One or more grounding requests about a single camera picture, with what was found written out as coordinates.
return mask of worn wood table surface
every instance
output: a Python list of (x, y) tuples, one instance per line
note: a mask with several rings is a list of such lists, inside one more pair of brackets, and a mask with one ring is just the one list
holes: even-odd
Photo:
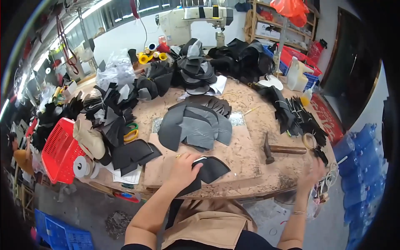
[[(88, 93), (93, 85), (94, 84), (91, 83), (80, 89)], [(157, 97), (147, 103), (139, 103), (133, 110), (133, 114), (137, 117), (135, 122), (139, 125), (138, 137), (148, 141), (153, 119), (156, 117), (163, 117), (168, 107), (176, 104), (177, 98), (183, 93), (184, 90), (171, 88), (163, 97)], [(285, 98), (301, 95), (300, 92), (294, 92), (287, 88), (282, 90), (282, 94)], [(232, 111), (242, 111), (245, 113), (252, 108), (258, 107), (256, 110), (247, 114), (245, 119), (250, 137), (257, 151), (257, 155), (254, 157), (260, 161), (260, 168), (263, 175), (255, 179), (208, 185), (183, 198), (236, 199), (264, 196), (295, 188), (297, 178), (302, 169), (305, 165), (311, 164), (312, 162), (312, 152), (308, 150), (308, 152), (303, 155), (272, 153), (275, 162), (266, 165), (263, 145), (265, 133), (267, 131), (270, 145), (304, 147), (301, 137), (289, 137), (286, 133), (280, 134), (279, 123), (275, 120), (275, 108), (245, 84), (228, 79), (223, 95), (218, 96), (218, 98), (227, 100), (232, 106)], [(322, 124), (314, 109), (309, 106), (307, 110), (314, 115), (322, 128)], [(335, 162), (334, 153), (329, 142), (322, 150), (325, 152), (329, 163)], [(155, 188), (144, 187), (144, 172), (141, 174), (139, 184), (135, 185), (134, 189), (123, 188), (121, 183), (113, 182), (112, 174), (104, 168), (100, 170), (99, 175), (95, 179), (88, 180), (80, 178), (80, 180), (86, 183), (95, 182), (123, 192), (141, 193), (144, 195), (152, 195), (157, 190)]]

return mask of red plastic crate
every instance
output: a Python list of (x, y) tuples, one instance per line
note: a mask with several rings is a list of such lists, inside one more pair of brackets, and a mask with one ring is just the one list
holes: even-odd
[(72, 137), (74, 121), (61, 118), (47, 138), (42, 151), (42, 162), (50, 181), (55, 184), (74, 181), (73, 164), (78, 156), (85, 156), (78, 142)]
[(280, 60), (284, 62), (287, 66), (290, 65), (290, 62), (292, 61), (292, 57), (295, 56), (299, 61), (304, 61), (306, 60), (307, 64), (313, 66), (314, 68), (306, 65), (310, 69), (314, 70), (314, 73), (310, 73), (313, 76), (319, 76), (322, 74), (320, 69), (317, 67), (317, 64), (311, 60), (308, 56), (306, 56), (303, 53), (298, 52), (297, 50), (290, 48), (288, 46), (283, 46), (282, 54), (280, 55)]

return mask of glue bottle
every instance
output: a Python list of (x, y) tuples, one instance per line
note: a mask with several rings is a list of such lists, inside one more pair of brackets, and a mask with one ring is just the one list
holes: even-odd
[(309, 88), (306, 91), (304, 91), (304, 93), (300, 97), (301, 103), (303, 104), (304, 107), (306, 107), (306, 106), (308, 106), (310, 104), (310, 101), (311, 101), (311, 98), (312, 98), (312, 89), (314, 88), (315, 83), (312, 85), (311, 88)]

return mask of sewing machine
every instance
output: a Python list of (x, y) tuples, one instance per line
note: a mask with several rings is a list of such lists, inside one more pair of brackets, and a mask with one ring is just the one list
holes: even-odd
[(156, 15), (156, 24), (163, 29), (169, 46), (187, 43), (192, 38), (192, 22), (198, 21), (206, 21), (214, 28), (220, 28), (220, 32), (215, 32), (215, 38), (217, 47), (224, 46), (223, 31), (225, 26), (229, 26), (233, 21), (233, 9), (218, 6), (180, 7)]

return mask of concrete floor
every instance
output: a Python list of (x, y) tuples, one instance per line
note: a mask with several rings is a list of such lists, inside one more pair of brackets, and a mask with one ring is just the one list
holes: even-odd
[[(133, 216), (142, 203), (135, 204), (118, 198), (109, 198), (105, 194), (86, 188), (79, 182), (76, 183), (76, 187), (77, 190), (74, 193), (65, 195), (64, 201), (58, 202), (58, 193), (36, 185), (37, 208), (73, 226), (90, 231), (97, 250), (120, 249), (124, 244), (124, 237), (117, 240), (110, 238), (105, 229), (105, 220), (116, 210)], [(330, 199), (318, 217), (307, 222), (303, 249), (344, 250), (346, 248), (348, 226), (343, 225), (343, 191), (340, 187), (340, 179), (329, 189), (328, 194)], [(284, 222), (282, 224), (280, 222), (284, 219), (271, 214), (271, 205), (271, 200), (264, 200), (246, 204), (245, 208), (256, 221), (258, 234), (276, 246), (284, 227)]]

